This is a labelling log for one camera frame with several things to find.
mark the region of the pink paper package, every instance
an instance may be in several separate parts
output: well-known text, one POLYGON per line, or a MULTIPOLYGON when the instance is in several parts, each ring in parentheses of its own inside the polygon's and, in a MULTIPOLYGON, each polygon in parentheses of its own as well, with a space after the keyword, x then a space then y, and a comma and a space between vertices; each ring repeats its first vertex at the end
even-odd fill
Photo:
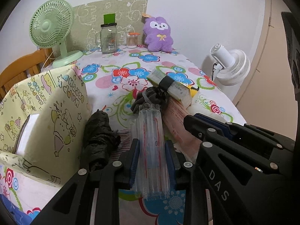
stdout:
POLYGON ((174 139, 179 143, 183 153, 187 155, 186 158, 195 162, 202 141, 185 130, 183 119, 186 115, 189 115, 187 110, 178 101, 170 97, 162 119, 174 139))

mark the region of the black plastic bag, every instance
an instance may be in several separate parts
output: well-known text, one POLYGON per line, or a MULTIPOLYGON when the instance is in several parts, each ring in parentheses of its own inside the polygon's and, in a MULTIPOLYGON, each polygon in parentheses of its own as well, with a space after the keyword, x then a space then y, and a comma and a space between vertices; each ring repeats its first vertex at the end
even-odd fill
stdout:
POLYGON ((108 164, 111 152, 118 147, 120 140, 110 128, 107 113, 98 109, 92 114, 83 134, 83 149, 90 171, 103 169, 108 164))

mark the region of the door frame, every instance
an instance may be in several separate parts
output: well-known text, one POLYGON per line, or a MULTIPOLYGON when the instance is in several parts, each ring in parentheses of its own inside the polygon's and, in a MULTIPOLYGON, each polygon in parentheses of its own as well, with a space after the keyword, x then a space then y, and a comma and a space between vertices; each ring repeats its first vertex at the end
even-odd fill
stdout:
POLYGON ((265 0, 265 15, 264 15, 264 20, 263 20, 263 24, 262 24, 262 32, 260 34, 260 38, 258 41, 255 55, 251 62, 250 72, 247 75, 247 77, 244 79, 242 85, 240 86, 238 92, 236 93, 236 96, 232 100, 232 102, 235 106, 238 105, 240 99, 243 97, 244 93, 246 92, 246 90, 254 76, 254 73, 257 69, 257 66, 260 62, 260 59, 262 57, 262 54, 263 54, 263 51, 265 49, 265 45, 267 42, 268 34, 269 34, 271 15, 272 15, 272 0, 265 0))

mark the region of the wooden bed frame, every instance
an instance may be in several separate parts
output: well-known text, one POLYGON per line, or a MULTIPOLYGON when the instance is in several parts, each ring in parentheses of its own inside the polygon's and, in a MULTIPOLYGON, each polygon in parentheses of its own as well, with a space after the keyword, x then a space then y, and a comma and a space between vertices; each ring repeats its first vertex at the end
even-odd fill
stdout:
MULTIPOLYGON (((39 64, 44 63, 51 53, 52 48, 39 49, 8 65, 0 74, 0 100, 6 96, 14 84, 27 78, 27 70, 31 76, 39 74, 41 72, 39 64)), ((49 58, 45 63, 45 67, 52 63, 52 61, 53 59, 49 58)))

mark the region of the white air circulator fan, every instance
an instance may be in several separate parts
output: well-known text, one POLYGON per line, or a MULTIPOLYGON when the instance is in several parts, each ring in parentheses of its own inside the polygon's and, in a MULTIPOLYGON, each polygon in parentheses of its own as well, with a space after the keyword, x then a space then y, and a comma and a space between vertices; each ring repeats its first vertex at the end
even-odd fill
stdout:
POLYGON ((210 53, 217 60, 213 75, 224 86, 233 86, 245 79, 250 71, 250 60, 241 50, 227 51, 221 44, 216 44, 210 53))
POLYGON ((83 56, 81 51, 67 52, 66 37, 71 30, 74 13, 64 0, 50 0, 40 6, 31 18, 29 34, 32 42, 40 48, 59 45, 61 56, 53 67, 62 67, 83 56))

